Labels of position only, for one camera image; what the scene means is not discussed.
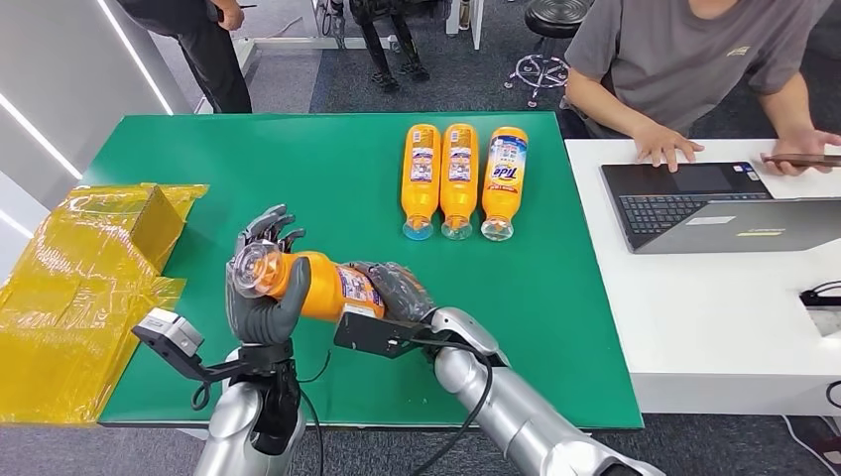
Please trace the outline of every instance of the laptop keyboard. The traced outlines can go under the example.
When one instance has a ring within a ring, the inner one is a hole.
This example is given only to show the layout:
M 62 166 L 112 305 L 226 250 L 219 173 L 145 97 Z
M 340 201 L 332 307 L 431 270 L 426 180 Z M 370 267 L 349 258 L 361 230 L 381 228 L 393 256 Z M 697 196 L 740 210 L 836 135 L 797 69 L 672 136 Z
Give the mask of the laptop keyboard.
M 767 193 L 622 195 L 623 212 L 635 235 L 659 235 L 712 200 L 766 200 Z

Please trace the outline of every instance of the green table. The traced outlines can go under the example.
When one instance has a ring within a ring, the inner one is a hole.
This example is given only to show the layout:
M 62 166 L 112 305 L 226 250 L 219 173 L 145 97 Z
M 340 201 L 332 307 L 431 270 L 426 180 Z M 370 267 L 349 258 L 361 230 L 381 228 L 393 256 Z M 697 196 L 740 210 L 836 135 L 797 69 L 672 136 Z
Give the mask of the green table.
M 482 237 L 478 211 L 476 234 L 462 242 L 402 235 L 404 139 L 419 122 L 442 132 L 455 122 L 473 124 L 482 151 L 499 126 L 529 134 L 523 206 L 511 240 Z M 207 363 L 237 345 L 223 293 L 234 237 L 270 205 L 286 203 L 307 231 L 298 251 L 321 251 L 336 262 L 407 265 L 439 304 L 478 318 L 513 367 L 573 423 L 642 426 L 552 113 L 127 117 L 83 181 L 210 184 L 164 270 L 187 279 L 177 312 L 204 335 L 200 354 Z M 327 322 L 300 322 L 294 340 L 302 379 L 320 368 L 332 331 Z M 219 389 L 214 386 L 211 405 L 194 412 L 189 398 L 196 386 L 141 346 L 100 420 L 207 421 Z M 321 420 L 336 424 L 455 424 L 466 415 L 419 352 L 392 361 L 334 349 L 327 371 L 305 389 Z

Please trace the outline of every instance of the tide bottle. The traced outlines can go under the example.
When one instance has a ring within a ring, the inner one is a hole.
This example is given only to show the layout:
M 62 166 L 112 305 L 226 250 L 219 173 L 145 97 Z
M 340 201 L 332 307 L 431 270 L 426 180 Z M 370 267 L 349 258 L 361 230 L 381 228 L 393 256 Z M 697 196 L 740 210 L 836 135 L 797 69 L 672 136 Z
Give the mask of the tide bottle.
M 500 127 L 491 136 L 482 190 L 486 215 L 482 234 L 489 240 L 503 241 L 514 235 L 511 220 L 520 209 L 528 141 L 526 133 L 516 127 Z
M 470 215 L 479 195 L 479 136 L 469 124 L 453 124 L 444 132 L 441 157 L 441 234 L 463 240 L 473 233 Z
M 403 233 L 413 240 L 432 235 L 432 214 L 438 209 L 441 135 L 435 126 L 417 124 L 406 135 L 400 203 L 406 214 Z
M 381 318 L 385 312 L 380 295 L 362 273 L 333 263 L 314 251 L 282 253 L 270 241 L 251 243 L 234 258 L 234 287 L 246 298 L 280 299 L 289 286 L 290 271 L 301 256 L 309 259 L 309 291 L 300 313 L 316 319 L 338 321 L 346 310 Z

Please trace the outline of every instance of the laptop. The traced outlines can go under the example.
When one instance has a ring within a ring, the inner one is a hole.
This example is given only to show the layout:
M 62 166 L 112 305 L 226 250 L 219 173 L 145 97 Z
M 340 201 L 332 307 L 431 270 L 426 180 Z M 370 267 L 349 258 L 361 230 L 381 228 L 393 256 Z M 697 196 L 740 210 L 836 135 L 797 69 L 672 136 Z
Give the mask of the laptop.
M 800 251 L 841 238 L 841 199 L 775 200 L 750 163 L 602 174 L 633 253 Z

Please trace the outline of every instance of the white wall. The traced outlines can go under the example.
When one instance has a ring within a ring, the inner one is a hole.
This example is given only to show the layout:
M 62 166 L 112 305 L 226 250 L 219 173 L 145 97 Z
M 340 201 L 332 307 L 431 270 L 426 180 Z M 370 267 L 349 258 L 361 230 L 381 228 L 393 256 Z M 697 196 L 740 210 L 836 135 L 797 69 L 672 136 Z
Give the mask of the white wall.
M 165 113 L 97 0 L 2 4 L 0 94 L 78 170 L 85 170 L 124 115 Z M 149 35 L 111 0 L 105 4 L 170 107 L 190 112 Z M 75 184 L 2 108 L 0 145 L 0 172 L 46 208 Z
M 14 183 L 5 174 L 0 173 L 0 286 L 6 281 L 12 267 L 29 242 L 29 236 L 16 229 L 8 219 L 14 220 L 29 233 L 34 232 L 47 216 L 47 209 Z

